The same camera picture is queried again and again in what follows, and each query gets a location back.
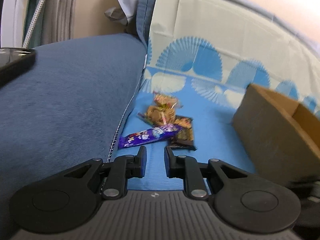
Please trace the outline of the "purple candy bar wrapper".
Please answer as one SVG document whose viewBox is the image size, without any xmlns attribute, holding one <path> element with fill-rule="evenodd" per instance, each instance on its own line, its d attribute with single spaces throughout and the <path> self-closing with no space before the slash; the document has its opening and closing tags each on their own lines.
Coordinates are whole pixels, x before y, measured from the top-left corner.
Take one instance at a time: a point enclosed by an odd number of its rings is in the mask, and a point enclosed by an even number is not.
<svg viewBox="0 0 320 240">
<path fill-rule="evenodd" d="M 137 133 L 132 133 L 125 137 L 119 138 L 118 148 L 129 148 L 168 140 L 174 137 L 182 128 L 182 126 L 176 124 L 167 124 L 163 126 L 153 127 Z"/>
</svg>

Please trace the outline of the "black chocolate bar wrapper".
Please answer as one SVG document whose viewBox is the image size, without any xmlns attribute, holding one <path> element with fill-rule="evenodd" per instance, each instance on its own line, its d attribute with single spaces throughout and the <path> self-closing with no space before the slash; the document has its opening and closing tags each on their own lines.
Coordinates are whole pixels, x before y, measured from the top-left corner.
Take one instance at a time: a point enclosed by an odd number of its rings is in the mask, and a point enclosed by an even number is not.
<svg viewBox="0 0 320 240">
<path fill-rule="evenodd" d="M 195 151 L 193 118 L 177 115 L 174 124 L 181 127 L 181 130 L 174 135 L 168 143 L 172 149 Z"/>
</svg>

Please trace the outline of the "brown peanut candy packet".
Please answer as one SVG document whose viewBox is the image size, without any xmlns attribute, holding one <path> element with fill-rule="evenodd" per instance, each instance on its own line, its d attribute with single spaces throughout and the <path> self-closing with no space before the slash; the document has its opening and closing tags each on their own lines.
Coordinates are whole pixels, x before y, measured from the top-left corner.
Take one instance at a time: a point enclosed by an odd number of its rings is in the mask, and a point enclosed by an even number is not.
<svg viewBox="0 0 320 240">
<path fill-rule="evenodd" d="M 174 108 L 163 108 L 150 105 L 145 113 L 138 113 L 138 117 L 151 126 L 173 124 L 176 119 Z"/>
</svg>

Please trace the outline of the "brown cardboard box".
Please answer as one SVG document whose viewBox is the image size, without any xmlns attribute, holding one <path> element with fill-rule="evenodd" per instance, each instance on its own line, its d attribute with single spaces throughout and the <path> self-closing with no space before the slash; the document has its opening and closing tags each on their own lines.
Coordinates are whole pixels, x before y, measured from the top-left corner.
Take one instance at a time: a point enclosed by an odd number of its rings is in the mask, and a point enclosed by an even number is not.
<svg viewBox="0 0 320 240">
<path fill-rule="evenodd" d="M 302 103 L 250 84 L 233 127 L 261 177 L 287 186 L 319 176 L 319 120 Z"/>
</svg>

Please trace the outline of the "blue fan-patterned sofa cover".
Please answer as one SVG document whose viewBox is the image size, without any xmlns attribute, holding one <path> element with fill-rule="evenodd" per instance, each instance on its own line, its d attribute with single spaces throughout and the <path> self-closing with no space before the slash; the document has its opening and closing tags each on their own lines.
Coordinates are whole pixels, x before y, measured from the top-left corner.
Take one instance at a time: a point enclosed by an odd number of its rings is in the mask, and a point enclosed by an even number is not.
<svg viewBox="0 0 320 240">
<path fill-rule="evenodd" d="M 257 173 L 233 116 L 250 84 L 302 103 L 319 120 L 319 52 L 284 24 L 229 0 L 156 0 L 142 81 L 120 137 L 149 129 L 138 117 L 153 93 L 175 96 L 175 113 L 193 118 L 197 150 L 179 150 L 198 161 L 221 159 Z"/>
</svg>

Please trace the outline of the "black smartphone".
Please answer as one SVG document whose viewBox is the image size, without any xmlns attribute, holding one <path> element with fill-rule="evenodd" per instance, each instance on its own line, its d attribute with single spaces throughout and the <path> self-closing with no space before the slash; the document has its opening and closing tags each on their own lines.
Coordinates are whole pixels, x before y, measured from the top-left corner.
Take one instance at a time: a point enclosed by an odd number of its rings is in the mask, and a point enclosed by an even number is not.
<svg viewBox="0 0 320 240">
<path fill-rule="evenodd" d="M 37 53 L 34 49 L 1 48 L 1 87 L 33 68 L 36 55 Z"/>
</svg>

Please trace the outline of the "blue back cushion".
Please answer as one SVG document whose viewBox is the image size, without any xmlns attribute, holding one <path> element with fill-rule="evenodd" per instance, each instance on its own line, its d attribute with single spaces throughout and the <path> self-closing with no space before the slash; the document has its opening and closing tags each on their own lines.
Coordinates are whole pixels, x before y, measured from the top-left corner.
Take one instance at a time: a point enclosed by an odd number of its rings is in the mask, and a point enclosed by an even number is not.
<svg viewBox="0 0 320 240">
<path fill-rule="evenodd" d="M 138 0 L 136 9 L 136 32 L 144 47 L 148 49 L 149 33 L 156 0 Z"/>
</svg>

